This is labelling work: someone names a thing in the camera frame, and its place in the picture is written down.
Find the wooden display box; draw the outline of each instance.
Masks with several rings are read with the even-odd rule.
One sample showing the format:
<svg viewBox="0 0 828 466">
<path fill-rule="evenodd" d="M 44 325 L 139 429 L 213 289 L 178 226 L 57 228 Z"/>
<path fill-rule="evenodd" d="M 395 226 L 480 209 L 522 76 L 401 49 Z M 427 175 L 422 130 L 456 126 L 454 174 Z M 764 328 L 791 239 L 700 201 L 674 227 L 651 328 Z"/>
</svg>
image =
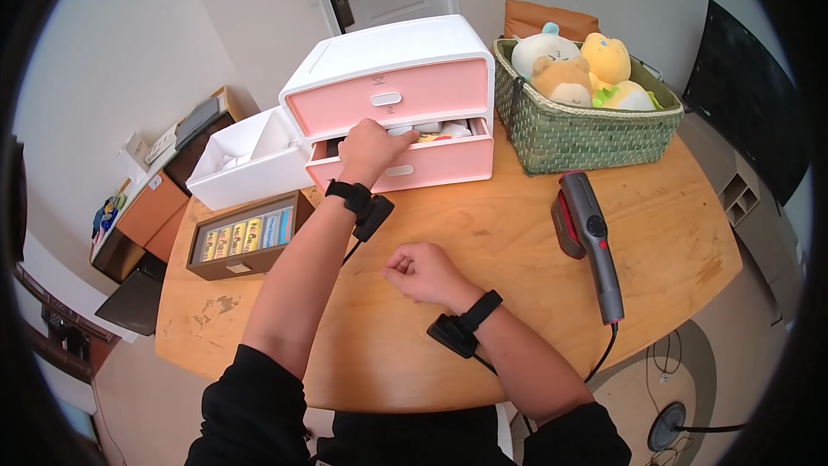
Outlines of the wooden display box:
<svg viewBox="0 0 828 466">
<path fill-rule="evenodd" d="M 204 220 L 195 226 L 187 270 L 206 280 L 270 271 L 313 212 L 296 190 Z"/>
</svg>

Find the green woven basket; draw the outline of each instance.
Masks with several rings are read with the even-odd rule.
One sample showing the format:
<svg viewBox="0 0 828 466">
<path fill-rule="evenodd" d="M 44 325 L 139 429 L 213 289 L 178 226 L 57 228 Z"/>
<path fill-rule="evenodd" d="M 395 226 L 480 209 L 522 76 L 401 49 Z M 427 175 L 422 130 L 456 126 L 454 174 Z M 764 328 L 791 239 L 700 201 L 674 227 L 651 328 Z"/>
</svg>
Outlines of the green woven basket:
<svg viewBox="0 0 828 466">
<path fill-rule="evenodd" d="M 664 83 L 631 59 L 630 79 L 652 91 L 663 110 L 582 108 L 550 101 L 512 67 L 516 40 L 494 43 L 494 106 L 529 176 L 598 170 L 661 159 L 684 109 Z"/>
</svg>

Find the white plush toy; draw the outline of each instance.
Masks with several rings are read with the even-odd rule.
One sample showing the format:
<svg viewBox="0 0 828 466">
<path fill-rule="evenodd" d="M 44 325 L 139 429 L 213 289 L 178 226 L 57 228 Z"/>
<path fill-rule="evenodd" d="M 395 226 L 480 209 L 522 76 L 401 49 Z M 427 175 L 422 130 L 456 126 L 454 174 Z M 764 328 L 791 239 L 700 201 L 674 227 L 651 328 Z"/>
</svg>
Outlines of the white plush toy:
<svg viewBox="0 0 828 466">
<path fill-rule="evenodd" d="M 558 36 L 560 29 L 554 22 L 546 22 L 539 35 L 532 35 L 523 39 L 518 38 L 517 45 L 512 51 L 512 67 L 518 74 L 527 80 L 532 77 L 532 69 L 539 57 L 548 56 L 554 62 L 571 60 L 580 56 L 580 49 L 570 40 Z"/>
</svg>

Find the black sleeve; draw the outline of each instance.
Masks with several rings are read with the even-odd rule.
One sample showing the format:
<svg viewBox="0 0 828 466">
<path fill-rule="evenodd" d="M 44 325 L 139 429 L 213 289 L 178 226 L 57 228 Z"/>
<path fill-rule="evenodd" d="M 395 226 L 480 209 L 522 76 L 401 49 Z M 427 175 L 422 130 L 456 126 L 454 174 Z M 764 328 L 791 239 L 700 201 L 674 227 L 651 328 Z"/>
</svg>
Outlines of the black sleeve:
<svg viewBox="0 0 828 466">
<path fill-rule="evenodd" d="M 204 389 L 201 437 L 186 464 L 298 464 L 310 458 L 302 382 L 271 357 L 239 345 L 233 364 Z"/>
<path fill-rule="evenodd" d="M 607 410 L 595 402 L 546 423 L 527 437 L 524 446 L 524 466 L 550 463 L 626 466 L 633 458 Z"/>
</svg>

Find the round wooden table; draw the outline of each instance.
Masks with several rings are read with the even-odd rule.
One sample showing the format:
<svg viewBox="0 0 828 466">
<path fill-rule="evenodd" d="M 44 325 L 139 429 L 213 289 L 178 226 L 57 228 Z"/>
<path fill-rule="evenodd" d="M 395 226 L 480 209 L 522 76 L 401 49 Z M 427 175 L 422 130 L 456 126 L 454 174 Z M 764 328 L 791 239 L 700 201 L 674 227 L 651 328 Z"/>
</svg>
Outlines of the round wooden table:
<svg viewBox="0 0 828 466">
<path fill-rule="evenodd" d="M 608 368 L 688 320 L 742 263 L 714 191 L 678 136 L 655 164 L 589 177 L 626 311 Z M 308 406 L 423 412 L 506 399 L 481 364 L 426 336 L 440 306 L 414 305 L 380 277 L 397 244 L 420 240 L 441 244 L 472 281 L 497 289 L 585 377 L 610 331 L 588 260 L 558 246 L 550 215 L 557 178 L 526 177 L 498 121 L 490 180 L 385 193 L 393 214 L 343 267 L 322 318 L 304 378 Z M 316 189 L 305 194 L 320 201 Z M 217 379 L 233 361 L 263 276 L 205 281 L 185 268 L 195 223 L 213 215 L 195 198 L 187 206 L 161 294 L 156 352 Z"/>
</svg>

